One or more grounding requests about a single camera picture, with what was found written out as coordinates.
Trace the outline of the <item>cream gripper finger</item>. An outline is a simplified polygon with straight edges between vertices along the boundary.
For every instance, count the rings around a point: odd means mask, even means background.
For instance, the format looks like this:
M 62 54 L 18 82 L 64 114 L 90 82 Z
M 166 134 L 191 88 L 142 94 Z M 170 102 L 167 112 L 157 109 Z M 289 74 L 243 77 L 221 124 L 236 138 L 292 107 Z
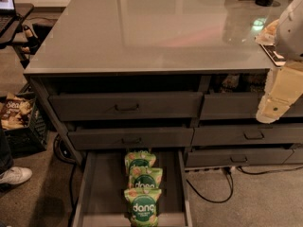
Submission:
M 303 95 L 303 63 L 286 61 L 277 69 L 271 69 L 265 84 L 264 96 L 258 105 L 256 120 L 270 124 L 287 113 Z

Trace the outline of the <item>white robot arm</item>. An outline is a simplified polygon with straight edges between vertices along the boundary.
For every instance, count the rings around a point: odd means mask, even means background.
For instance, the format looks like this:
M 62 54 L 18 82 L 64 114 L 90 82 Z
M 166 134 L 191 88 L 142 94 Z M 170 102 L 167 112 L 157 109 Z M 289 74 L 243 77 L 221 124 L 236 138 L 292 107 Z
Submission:
M 265 124 L 277 121 L 303 95 L 303 0 L 293 0 L 280 15 L 274 47 L 285 64 L 267 74 L 256 113 Z

